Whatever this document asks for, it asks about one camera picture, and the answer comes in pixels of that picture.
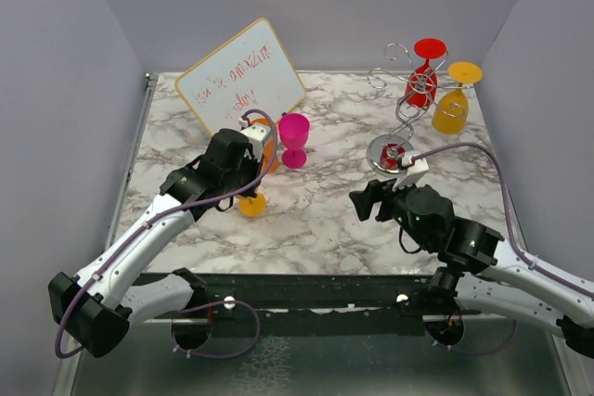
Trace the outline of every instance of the orange object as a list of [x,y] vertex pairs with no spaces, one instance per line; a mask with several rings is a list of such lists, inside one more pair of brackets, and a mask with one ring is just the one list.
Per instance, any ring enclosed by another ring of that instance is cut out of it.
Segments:
[[256,198],[238,198],[238,209],[246,217],[257,217],[266,209],[266,198],[261,193],[258,193]]
[[[257,122],[259,124],[268,125],[268,121],[265,120],[264,118],[258,118],[257,120],[253,120],[252,122]],[[268,165],[268,160],[270,160],[270,158],[272,158],[273,148],[274,148],[273,141],[270,141],[268,144],[266,144],[266,147],[264,147],[264,159],[262,161],[263,168]],[[277,154],[274,154],[274,161],[272,161],[272,167],[270,168],[268,173],[274,173],[278,169],[278,165],[279,165],[279,162],[278,162]]]
[[464,83],[478,83],[483,77],[481,69],[471,62],[455,62],[449,66],[449,75],[458,82],[458,88],[442,97],[433,114],[433,128],[442,134],[457,134],[466,124],[469,104],[462,91]]

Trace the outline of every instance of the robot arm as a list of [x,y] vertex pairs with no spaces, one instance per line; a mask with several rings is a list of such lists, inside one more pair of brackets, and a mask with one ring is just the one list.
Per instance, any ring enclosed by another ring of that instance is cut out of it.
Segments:
[[[185,308],[198,288],[185,275],[173,273],[142,287],[132,284],[208,209],[221,210],[217,198],[257,179],[270,136],[271,129],[262,124],[215,134],[202,156],[168,175],[160,194],[109,249],[74,277],[60,273],[52,279],[49,295],[55,321],[100,357],[115,348],[131,324]],[[241,195],[254,197],[257,186]]]
[[[449,199],[429,185],[416,186],[428,170],[425,159],[412,161],[418,155],[411,151],[400,160],[398,178],[374,180],[365,191],[349,194],[359,220],[368,219],[379,202],[376,221],[395,220],[420,249],[437,254],[445,266],[437,268],[430,284],[436,299],[541,326],[594,357],[594,300],[566,285],[592,294],[594,283],[524,253],[527,263],[498,232],[456,216]],[[543,269],[558,279],[543,275]]]

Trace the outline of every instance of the white marble countertop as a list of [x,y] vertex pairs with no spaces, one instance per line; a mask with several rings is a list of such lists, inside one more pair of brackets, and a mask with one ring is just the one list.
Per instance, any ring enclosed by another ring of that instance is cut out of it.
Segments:
[[[398,226],[373,218],[360,223],[348,198],[377,178],[365,160],[369,142],[395,127],[395,101],[404,83],[385,91],[359,74],[301,73],[307,97],[295,110],[311,121],[308,162],[297,171],[282,163],[262,182],[268,205],[255,219],[237,205],[225,214],[207,212],[152,262],[151,272],[187,267],[202,273],[259,274],[432,274],[437,260],[426,253],[406,255],[397,242]],[[208,136],[174,89],[176,74],[159,79],[147,128],[136,159],[118,228],[121,235],[159,191],[167,173],[202,153]],[[448,78],[440,81],[447,83]],[[437,133],[431,112],[415,126],[412,144],[426,150],[453,142],[490,147],[473,90],[466,91],[470,113],[457,135]],[[480,152],[458,149],[430,157],[430,184],[450,198],[457,215],[506,234],[497,173]],[[405,243],[412,249],[411,240]]]

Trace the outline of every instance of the whiteboard frame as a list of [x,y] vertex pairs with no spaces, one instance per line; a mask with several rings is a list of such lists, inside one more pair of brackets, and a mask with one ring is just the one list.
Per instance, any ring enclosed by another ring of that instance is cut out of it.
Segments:
[[[192,103],[187,100],[187,98],[184,96],[184,94],[179,89],[177,83],[179,83],[179,81],[184,76],[186,76],[188,73],[190,73],[191,71],[193,71],[194,69],[196,69],[200,64],[206,62],[210,57],[214,56],[216,53],[218,53],[219,51],[221,51],[227,45],[231,44],[238,37],[240,37],[243,33],[247,32],[249,29],[251,29],[253,26],[255,26],[256,24],[258,24],[262,20],[268,24],[268,27],[270,27],[270,30],[272,31],[272,34],[275,36],[275,39],[277,39],[277,42],[278,42],[278,45],[280,46],[280,49],[282,50],[283,54],[285,55],[285,58],[289,62],[289,65],[291,66],[291,69],[293,70],[293,73],[295,73],[295,76],[297,76],[297,79],[299,80],[299,84],[303,88],[303,96],[301,97],[301,99],[299,99],[295,104],[293,104],[292,106],[290,106],[289,109],[286,110],[286,112],[289,113],[291,110],[295,109],[295,107],[297,107],[305,99],[305,96],[307,95],[307,90],[305,89],[305,85],[303,85],[303,81],[301,80],[301,77],[299,76],[299,73],[297,73],[297,70],[295,69],[295,66],[293,65],[293,62],[291,61],[291,58],[289,57],[289,54],[287,53],[287,50],[285,49],[285,47],[282,44],[282,42],[280,42],[280,39],[278,39],[277,32],[275,31],[274,27],[272,26],[272,23],[270,23],[270,20],[268,20],[267,18],[259,18],[258,20],[254,21],[252,24],[250,24],[244,30],[238,32],[235,36],[233,36],[231,39],[229,39],[228,41],[226,41],[224,44],[218,46],[214,51],[212,51],[211,53],[209,53],[208,56],[202,58],[196,64],[194,64],[189,69],[187,69],[182,74],[180,74],[177,77],[177,79],[175,79],[175,84],[174,84],[175,91],[177,91],[177,93],[182,97],[182,99],[184,99],[184,102],[187,104],[187,106],[190,108],[190,110],[192,110],[192,112],[194,113],[194,116],[196,116],[196,119],[198,119],[198,121],[206,129],[206,132],[208,133],[209,136],[213,136],[213,131],[209,128],[208,125],[206,125],[206,122],[204,122],[204,120],[202,119],[202,117],[200,116],[200,114],[198,113],[198,111],[192,107]],[[275,123],[278,124],[279,121],[280,121],[280,118],[278,118],[275,121]]]

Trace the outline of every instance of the plastic wine glass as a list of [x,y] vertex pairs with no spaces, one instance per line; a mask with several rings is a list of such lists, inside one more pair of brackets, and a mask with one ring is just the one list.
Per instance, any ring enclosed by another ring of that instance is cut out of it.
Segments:
[[483,77],[481,69],[471,62],[454,62],[448,69],[458,88],[441,98],[433,114],[433,128],[442,134],[457,134],[466,124],[469,113],[468,98],[462,91],[464,83],[478,83]]
[[303,150],[309,136],[309,120],[301,113],[289,113],[278,122],[278,136],[287,148],[282,154],[282,162],[290,169],[299,169],[307,162]]
[[[416,70],[414,70],[408,78],[405,95],[412,93],[412,96],[409,99],[407,99],[407,103],[409,105],[418,107],[419,109],[429,107],[432,101],[430,101],[427,97],[427,93],[431,95],[433,101],[435,100],[435,93],[437,90],[437,75],[435,74],[435,71],[431,68],[430,63],[432,59],[438,59],[442,57],[446,52],[446,44],[444,44],[443,41],[440,41],[439,39],[435,39],[433,37],[421,39],[415,44],[415,53],[417,54],[417,56],[425,59],[425,63],[418,67]],[[424,88],[420,84],[423,74],[426,75],[426,79],[424,80],[425,82],[423,84],[427,84],[424,86]],[[425,93],[413,93],[413,86],[415,88],[420,87],[419,91],[424,91]]]
[[[265,120],[264,118],[258,118],[257,120],[253,120],[252,122],[258,122],[263,125],[269,125],[268,121]],[[267,166],[268,160],[270,160],[271,158],[274,158],[274,160],[272,161],[272,167],[270,168],[270,170],[268,171],[267,174],[276,172],[278,169],[278,165],[280,164],[278,162],[277,154],[272,153],[273,148],[274,148],[274,142],[272,140],[269,141],[268,144],[266,144],[266,147],[264,147],[264,156],[262,159],[262,165]]]
[[255,198],[238,196],[238,199],[238,209],[244,217],[257,217],[266,209],[266,198],[260,192]]

